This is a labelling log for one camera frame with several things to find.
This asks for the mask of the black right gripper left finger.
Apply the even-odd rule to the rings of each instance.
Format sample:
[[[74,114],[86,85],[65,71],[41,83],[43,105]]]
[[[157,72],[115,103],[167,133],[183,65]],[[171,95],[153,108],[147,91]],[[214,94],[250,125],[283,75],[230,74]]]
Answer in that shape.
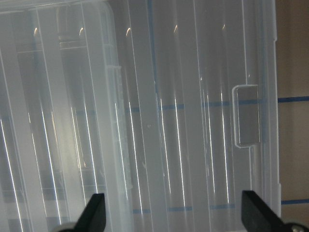
[[[93,194],[76,223],[77,232],[103,232],[106,228],[104,193]]]

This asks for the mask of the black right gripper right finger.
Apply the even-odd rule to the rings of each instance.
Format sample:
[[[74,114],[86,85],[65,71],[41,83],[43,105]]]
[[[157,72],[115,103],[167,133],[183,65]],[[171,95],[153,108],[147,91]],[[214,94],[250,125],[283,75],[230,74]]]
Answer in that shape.
[[[252,190],[241,195],[241,221],[248,232],[292,232],[292,226],[283,221]]]

